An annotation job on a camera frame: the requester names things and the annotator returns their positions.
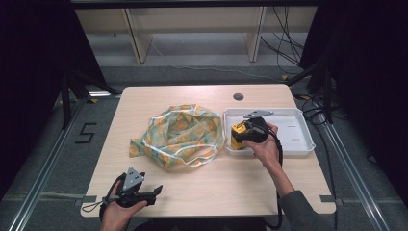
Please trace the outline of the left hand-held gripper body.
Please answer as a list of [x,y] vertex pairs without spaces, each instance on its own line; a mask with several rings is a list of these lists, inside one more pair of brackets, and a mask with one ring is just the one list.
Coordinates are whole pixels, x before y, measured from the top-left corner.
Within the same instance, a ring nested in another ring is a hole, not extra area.
[[116,189],[118,196],[116,203],[123,208],[129,208],[138,203],[140,201],[139,188],[143,180],[143,174],[138,173],[133,167],[129,167]]

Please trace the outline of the aluminium floor rail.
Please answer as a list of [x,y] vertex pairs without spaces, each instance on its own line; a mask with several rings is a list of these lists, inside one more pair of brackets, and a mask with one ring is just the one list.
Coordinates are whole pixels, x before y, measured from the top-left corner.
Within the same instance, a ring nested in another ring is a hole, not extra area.
[[25,193],[21,193],[21,204],[19,205],[18,210],[15,212],[7,231],[24,231],[31,214],[38,204],[41,193],[45,188],[48,179],[61,156],[61,153],[63,152],[75,120],[78,117],[78,114],[84,108],[85,104],[85,99],[78,99],[74,104],[71,104],[71,100],[68,100],[66,107],[72,111],[72,114],[70,115],[71,119],[68,122],[65,122],[62,125],[62,128],[59,130],[59,133],[53,142],[53,146],[48,152],[46,159],[44,160],[30,189]]
[[357,167],[353,164],[343,141],[341,140],[333,123],[329,122],[326,112],[322,112],[319,120],[323,123],[324,130],[331,141],[336,154],[344,168],[344,171],[357,194],[361,205],[363,206],[368,218],[375,231],[391,231],[388,222],[385,220],[380,207],[372,196],[367,184],[364,182]]

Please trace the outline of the black metal stand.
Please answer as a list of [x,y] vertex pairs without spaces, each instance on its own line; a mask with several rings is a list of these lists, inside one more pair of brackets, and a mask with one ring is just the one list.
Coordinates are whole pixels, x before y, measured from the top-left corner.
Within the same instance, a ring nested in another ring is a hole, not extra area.
[[319,90],[323,92],[323,114],[326,121],[329,124],[333,123],[331,115],[331,73],[330,73],[330,64],[332,55],[335,52],[335,41],[328,41],[324,47],[321,55],[317,61],[291,78],[286,85],[288,87],[296,84],[300,80],[304,79],[307,76],[310,76],[311,79],[307,85],[307,91],[311,94],[317,93]]
[[107,85],[103,78],[95,78],[83,71],[76,69],[66,70],[61,78],[61,97],[63,101],[63,112],[64,112],[64,123],[63,128],[65,129],[72,118],[71,106],[70,106],[70,96],[72,92],[77,99],[88,99],[90,97],[90,92],[87,90],[86,85],[96,86],[109,94],[119,95],[120,90],[116,90]]

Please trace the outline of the orange print shopping bag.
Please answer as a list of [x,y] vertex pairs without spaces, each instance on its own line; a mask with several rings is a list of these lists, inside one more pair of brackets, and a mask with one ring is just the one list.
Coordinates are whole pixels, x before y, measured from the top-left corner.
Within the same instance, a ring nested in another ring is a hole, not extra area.
[[197,104],[170,106],[149,119],[140,138],[130,139],[129,157],[146,156],[164,169],[200,167],[225,143],[217,113]]

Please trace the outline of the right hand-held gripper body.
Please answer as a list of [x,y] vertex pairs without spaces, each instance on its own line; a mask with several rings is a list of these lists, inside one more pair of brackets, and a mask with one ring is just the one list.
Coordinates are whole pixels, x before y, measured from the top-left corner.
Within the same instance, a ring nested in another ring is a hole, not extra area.
[[268,136],[275,136],[275,133],[267,126],[265,116],[271,116],[272,112],[254,111],[243,116],[244,131],[241,134],[242,141],[253,141],[261,143]]

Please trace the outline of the white plastic tray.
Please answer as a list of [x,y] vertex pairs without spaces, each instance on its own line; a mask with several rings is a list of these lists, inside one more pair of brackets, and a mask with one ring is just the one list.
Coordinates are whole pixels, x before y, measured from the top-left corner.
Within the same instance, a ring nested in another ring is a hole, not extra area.
[[[251,148],[236,150],[231,146],[231,127],[244,120],[244,117],[255,108],[229,108],[224,111],[224,133],[227,139],[226,152],[232,156],[250,157]],[[281,141],[284,158],[305,158],[316,147],[310,135],[303,114],[297,108],[261,108],[260,111],[269,112],[264,120],[278,127],[277,137]]]

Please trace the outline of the yellow and black packet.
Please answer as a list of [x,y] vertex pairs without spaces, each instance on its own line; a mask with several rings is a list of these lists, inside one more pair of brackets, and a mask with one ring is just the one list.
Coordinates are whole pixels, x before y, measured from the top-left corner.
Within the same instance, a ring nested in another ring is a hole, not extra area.
[[[245,122],[244,121],[233,125],[231,127],[231,130],[232,129],[238,131],[239,133],[244,133],[245,138],[246,138],[247,133],[246,133],[246,127],[245,127]],[[242,142],[236,142],[234,139],[231,138],[231,147],[233,149],[235,149],[235,150],[240,150],[240,149],[243,149],[243,144],[242,144]]]

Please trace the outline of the person's left hand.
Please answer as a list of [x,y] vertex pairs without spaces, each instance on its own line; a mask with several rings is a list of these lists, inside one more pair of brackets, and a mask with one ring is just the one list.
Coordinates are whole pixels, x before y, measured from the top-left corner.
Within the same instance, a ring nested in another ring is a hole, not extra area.
[[132,207],[123,208],[115,201],[111,202],[104,212],[100,231],[123,231],[131,217],[146,205],[146,201],[141,201]]

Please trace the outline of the light wooden desk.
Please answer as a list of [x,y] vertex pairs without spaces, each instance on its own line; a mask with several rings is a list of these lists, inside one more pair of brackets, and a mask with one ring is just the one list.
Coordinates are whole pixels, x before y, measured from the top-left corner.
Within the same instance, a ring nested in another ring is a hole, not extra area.
[[220,7],[100,9],[76,12],[88,34],[128,34],[142,64],[155,34],[241,33],[249,60],[257,61],[261,34],[276,33],[285,23],[291,33],[307,33],[316,7]]

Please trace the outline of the person's right hand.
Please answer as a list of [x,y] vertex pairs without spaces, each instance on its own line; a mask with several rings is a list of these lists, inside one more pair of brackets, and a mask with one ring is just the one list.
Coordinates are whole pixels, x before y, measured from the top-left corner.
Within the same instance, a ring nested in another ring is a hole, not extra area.
[[251,148],[254,156],[258,158],[267,170],[278,169],[279,163],[278,147],[276,138],[268,135],[267,139],[261,143],[244,140],[242,144]]

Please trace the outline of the dark curtain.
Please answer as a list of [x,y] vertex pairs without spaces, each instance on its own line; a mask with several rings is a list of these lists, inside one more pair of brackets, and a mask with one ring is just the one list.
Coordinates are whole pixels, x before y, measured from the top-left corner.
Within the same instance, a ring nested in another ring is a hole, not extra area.
[[70,0],[0,0],[0,199],[37,143],[66,74],[106,83]]
[[408,0],[320,0],[300,66],[330,39],[343,107],[408,207]]

